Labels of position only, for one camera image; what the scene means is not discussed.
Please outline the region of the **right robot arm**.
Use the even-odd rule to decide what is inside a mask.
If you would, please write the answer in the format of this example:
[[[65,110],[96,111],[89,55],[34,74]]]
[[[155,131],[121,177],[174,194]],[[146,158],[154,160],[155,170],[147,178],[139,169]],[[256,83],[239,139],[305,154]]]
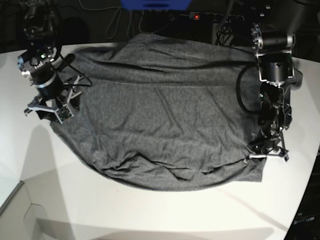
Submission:
[[[61,56],[62,46],[57,43],[59,13],[52,0],[21,0],[24,10],[22,30],[28,47],[17,58],[21,75],[28,79],[38,92],[27,105],[25,115],[36,112],[38,117],[62,124],[73,117],[79,109],[80,81],[84,75],[79,71],[63,81],[59,73],[69,67],[75,56],[69,54],[60,65],[55,62]]]

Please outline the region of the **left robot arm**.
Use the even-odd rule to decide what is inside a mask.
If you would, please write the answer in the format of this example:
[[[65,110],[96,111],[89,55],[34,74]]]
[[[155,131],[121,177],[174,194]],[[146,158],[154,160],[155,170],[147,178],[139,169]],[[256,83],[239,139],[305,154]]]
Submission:
[[[214,61],[206,65],[209,70],[228,67],[241,67],[235,82],[237,103],[247,118],[256,118],[259,125],[258,135],[247,144],[245,161],[264,161],[269,157],[288,160],[283,130],[292,121],[290,105],[291,90],[301,85],[302,74],[294,68],[292,49],[300,26],[309,15],[320,8],[317,0],[284,0],[273,6],[269,18],[264,22],[253,19],[242,27],[230,17],[232,5],[228,5],[219,27],[230,25],[232,35],[242,38],[251,37],[255,49],[252,60]],[[259,109],[248,109],[243,102],[241,81],[250,69],[257,69],[260,82]]]

